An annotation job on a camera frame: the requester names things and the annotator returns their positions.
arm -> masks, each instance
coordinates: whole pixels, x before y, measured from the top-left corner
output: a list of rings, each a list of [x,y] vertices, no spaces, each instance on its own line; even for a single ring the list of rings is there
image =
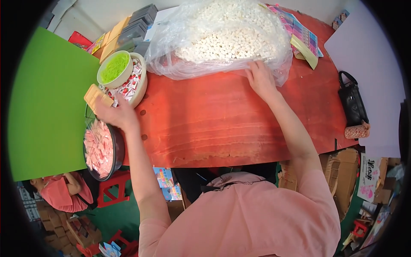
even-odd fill
[[[69,182],[68,184],[66,184],[66,186],[70,196],[78,194],[81,191],[80,183],[73,177],[73,175],[71,175],[70,172],[64,173],[64,176],[66,176]]]
[[[246,70],[246,73],[250,86],[268,104],[275,115],[290,151],[297,179],[301,181],[303,174],[307,171],[322,170],[318,153],[307,130],[281,93],[277,91],[269,68],[261,61],[249,65],[251,71]]]
[[[136,113],[121,95],[116,94],[115,97],[120,107],[107,107],[97,100],[96,114],[104,122],[119,127],[125,133],[131,182],[140,210],[140,222],[146,218],[156,218],[170,225],[167,203],[144,149]]]

dark hair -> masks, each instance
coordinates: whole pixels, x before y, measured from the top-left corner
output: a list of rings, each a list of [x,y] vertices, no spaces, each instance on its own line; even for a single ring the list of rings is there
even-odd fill
[[[30,184],[30,180],[23,180],[22,184],[24,189],[26,189],[26,191],[30,195],[30,197],[34,199],[34,193],[37,193],[37,188]]]

black bowl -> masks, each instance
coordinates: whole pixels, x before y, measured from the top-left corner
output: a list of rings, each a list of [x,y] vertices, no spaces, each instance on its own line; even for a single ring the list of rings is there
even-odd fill
[[[118,169],[121,167],[124,161],[124,155],[125,155],[125,147],[124,147],[124,139],[122,135],[120,134],[120,129],[117,127],[114,127],[110,124],[107,124],[107,127],[109,128],[111,139],[113,140],[113,164],[111,166],[111,171],[107,177],[100,178],[100,174],[94,170],[90,169],[88,165],[87,169],[90,172],[90,174],[93,176],[93,178],[97,179],[98,181],[106,181],[111,178],[113,173],[115,171],[118,171]],[[84,156],[84,161],[86,161],[85,158],[85,145],[83,143],[83,156]]]

bowl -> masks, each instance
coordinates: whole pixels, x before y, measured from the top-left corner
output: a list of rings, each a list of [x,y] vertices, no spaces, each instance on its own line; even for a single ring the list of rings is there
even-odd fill
[[[96,170],[94,170],[93,168],[90,169],[90,167],[86,165],[90,174],[93,176],[93,178],[95,178],[98,181],[109,180],[111,176],[113,175],[113,173],[118,171],[118,169],[121,167],[121,165],[123,164],[124,156],[125,156],[124,139],[122,135],[120,134],[120,129],[110,124],[107,124],[107,123],[106,125],[109,128],[111,140],[113,140],[113,164],[111,166],[111,171],[108,174],[108,176],[104,178],[100,178],[100,174]],[[84,144],[83,144],[83,156],[84,156],[84,161],[87,162],[85,158],[85,145]]]
[[[147,90],[147,66],[144,60],[144,57],[139,53],[130,53],[131,59],[139,59],[141,63],[141,78],[137,84],[136,92],[133,97],[130,99],[129,104],[136,108],[137,105],[141,102],[144,97],[145,91]]]
[[[110,62],[111,59],[113,59],[114,57],[116,57],[119,54],[124,54],[126,53],[129,56],[129,63],[127,65],[127,67],[123,70],[123,72],[118,75],[117,78],[115,78],[114,80],[108,82],[108,83],[102,83],[101,81],[101,72],[103,70],[105,70],[105,68],[107,67],[107,64]],[[113,53],[112,55],[110,55],[100,66],[98,72],[97,72],[97,81],[99,84],[105,86],[106,88],[118,88],[119,86],[121,86],[124,82],[127,81],[127,79],[130,77],[131,73],[133,72],[133,61],[132,58],[130,56],[130,53],[127,51],[118,51]]]

hand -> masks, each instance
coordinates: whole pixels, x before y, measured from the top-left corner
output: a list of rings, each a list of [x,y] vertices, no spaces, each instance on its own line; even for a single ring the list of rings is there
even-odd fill
[[[108,107],[101,102],[101,98],[96,99],[97,117],[105,123],[119,127],[124,132],[140,130],[140,124],[134,109],[121,94],[116,93],[114,97],[118,100],[119,107]]]
[[[251,88],[261,97],[262,100],[267,102],[270,97],[278,94],[275,87],[274,76],[272,75],[270,68],[263,63],[263,61],[249,62],[250,69],[246,69],[248,81]]]

